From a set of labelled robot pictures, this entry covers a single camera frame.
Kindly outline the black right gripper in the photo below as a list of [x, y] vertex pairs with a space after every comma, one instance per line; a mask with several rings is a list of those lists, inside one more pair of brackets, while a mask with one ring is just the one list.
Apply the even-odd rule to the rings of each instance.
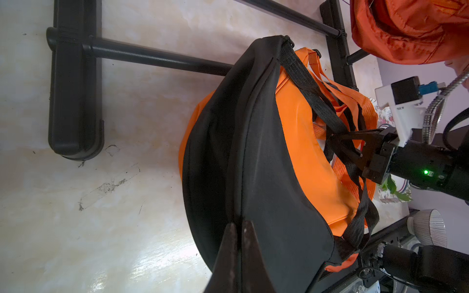
[[[382, 183], [386, 173], [407, 179], [420, 189], [458, 190], [458, 150], [437, 134], [437, 145], [408, 140], [387, 159], [379, 149], [384, 144], [383, 129], [333, 134], [327, 146], [343, 162], [352, 163], [365, 178]], [[364, 142], [363, 150], [353, 141]]]

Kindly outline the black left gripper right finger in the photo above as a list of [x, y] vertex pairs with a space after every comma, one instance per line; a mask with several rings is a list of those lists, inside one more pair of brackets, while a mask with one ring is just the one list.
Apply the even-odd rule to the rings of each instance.
[[242, 227], [241, 292], [276, 292], [267, 273], [255, 227], [251, 221], [244, 221]]

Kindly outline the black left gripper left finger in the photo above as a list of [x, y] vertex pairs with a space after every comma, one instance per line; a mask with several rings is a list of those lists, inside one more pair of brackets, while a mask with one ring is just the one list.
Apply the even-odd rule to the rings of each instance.
[[212, 276], [204, 293], [239, 292], [239, 249], [237, 226], [229, 223], [225, 227]]

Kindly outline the black fanny pack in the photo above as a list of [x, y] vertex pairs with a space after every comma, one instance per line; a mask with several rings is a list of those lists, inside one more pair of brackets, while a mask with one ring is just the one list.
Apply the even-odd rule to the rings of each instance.
[[[239, 236], [239, 293], [241, 293], [241, 244], [244, 221], [255, 227], [260, 251], [276, 293], [306, 293], [322, 273], [338, 272], [353, 265], [366, 246], [379, 221], [372, 199], [376, 185], [350, 175], [358, 185], [359, 204], [356, 214], [341, 236], [331, 229], [309, 201], [295, 174], [285, 142], [285, 132], [276, 105], [276, 84], [284, 69], [310, 108], [326, 124], [329, 133], [353, 132], [318, 94], [313, 78], [294, 50], [287, 36], [268, 37], [279, 51], [267, 62], [252, 70], [252, 88], [244, 88], [236, 99], [237, 123], [230, 144], [225, 173], [225, 208], [227, 223], [234, 223]], [[192, 130], [183, 165], [179, 165], [183, 197], [214, 195], [208, 174], [215, 168], [205, 145], [211, 136], [221, 135], [213, 120], [221, 113], [216, 109], [199, 120]], [[206, 218], [207, 207], [185, 205], [192, 236], [199, 232], [203, 241], [214, 244], [214, 233]]]

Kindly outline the red orange fanny pack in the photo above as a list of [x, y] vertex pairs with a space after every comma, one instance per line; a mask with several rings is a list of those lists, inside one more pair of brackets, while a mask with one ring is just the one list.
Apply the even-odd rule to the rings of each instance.
[[351, 1], [354, 42], [383, 60], [421, 65], [469, 53], [468, 1]]

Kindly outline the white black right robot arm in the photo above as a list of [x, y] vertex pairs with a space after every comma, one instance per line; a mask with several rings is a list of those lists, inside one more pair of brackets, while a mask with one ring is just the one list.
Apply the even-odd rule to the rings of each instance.
[[[393, 190], [392, 177], [399, 177], [420, 189], [467, 201], [469, 140], [464, 138], [454, 147], [449, 134], [468, 117], [464, 111], [447, 124], [442, 147], [414, 140], [400, 147], [398, 132], [392, 127], [335, 134], [326, 146], [351, 167], [354, 178], [370, 179]], [[407, 219], [407, 229], [420, 242], [417, 250], [400, 248], [392, 241], [375, 243], [358, 276], [367, 279], [378, 272], [422, 293], [466, 293], [469, 257], [447, 248], [441, 214], [436, 209], [419, 211]]]

